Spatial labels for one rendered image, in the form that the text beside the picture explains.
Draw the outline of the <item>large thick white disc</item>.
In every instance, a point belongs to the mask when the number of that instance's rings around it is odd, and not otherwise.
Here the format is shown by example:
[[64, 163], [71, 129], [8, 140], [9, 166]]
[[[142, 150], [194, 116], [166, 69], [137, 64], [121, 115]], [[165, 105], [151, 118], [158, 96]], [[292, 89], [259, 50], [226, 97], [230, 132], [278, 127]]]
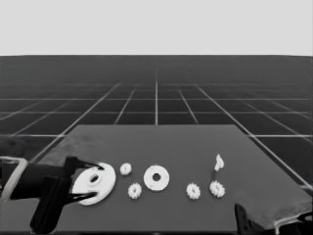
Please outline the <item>large thick white disc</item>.
[[100, 166], [102, 169], [94, 166], [83, 170], [74, 180], [71, 189], [73, 194], [97, 193], [94, 197], [80, 201], [80, 205], [96, 205], [112, 191], [116, 182], [115, 170], [110, 164], [100, 163]]

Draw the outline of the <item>white toothed gear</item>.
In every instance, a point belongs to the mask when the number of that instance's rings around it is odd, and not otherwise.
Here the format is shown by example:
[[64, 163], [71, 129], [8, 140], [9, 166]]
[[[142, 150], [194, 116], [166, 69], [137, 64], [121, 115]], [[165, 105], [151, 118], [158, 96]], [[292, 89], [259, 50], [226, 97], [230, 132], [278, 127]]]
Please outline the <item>white toothed gear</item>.
[[217, 180], [212, 181], [209, 185], [209, 190], [211, 192], [211, 194], [217, 198], [221, 198], [225, 195], [225, 188], [224, 186], [218, 182]]
[[128, 196], [133, 199], [137, 200], [140, 198], [142, 194], [142, 187], [139, 183], [133, 183], [128, 187]]
[[132, 171], [132, 165], [130, 163], [124, 163], [121, 165], [119, 171], [122, 175], [128, 175]]
[[201, 196], [201, 189], [195, 183], [189, 183], [186, 188], [186, 193], [191, 200], [197, 200]]

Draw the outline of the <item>small white T-shaped piece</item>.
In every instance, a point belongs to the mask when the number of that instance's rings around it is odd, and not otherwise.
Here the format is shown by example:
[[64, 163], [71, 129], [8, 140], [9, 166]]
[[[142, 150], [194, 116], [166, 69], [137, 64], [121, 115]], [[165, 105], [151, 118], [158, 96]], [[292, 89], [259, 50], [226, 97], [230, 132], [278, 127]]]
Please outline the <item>small white T-shaped piece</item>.
[[216, 156], [216, 163], [215, 163], [215, 166], [214, 166], [214, 170], [215, 171], [219, 171], [223, 167], [224, 167], [224, 161], [222, 160], [220, 155], [217, 155]]

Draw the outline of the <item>white round carrier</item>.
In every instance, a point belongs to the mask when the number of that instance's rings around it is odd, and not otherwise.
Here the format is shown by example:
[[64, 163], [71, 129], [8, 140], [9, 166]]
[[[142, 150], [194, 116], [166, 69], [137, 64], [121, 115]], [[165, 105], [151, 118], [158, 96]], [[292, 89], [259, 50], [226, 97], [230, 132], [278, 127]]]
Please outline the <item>white round carrier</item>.
[[[154, 180], [154, 175], [159, 175], [159, 180]], [[162, 191], [169, 184], [170, 176], [167, 169], [161, 165], [151, 165], [144, 173], [144, 183], [152, 191]]]

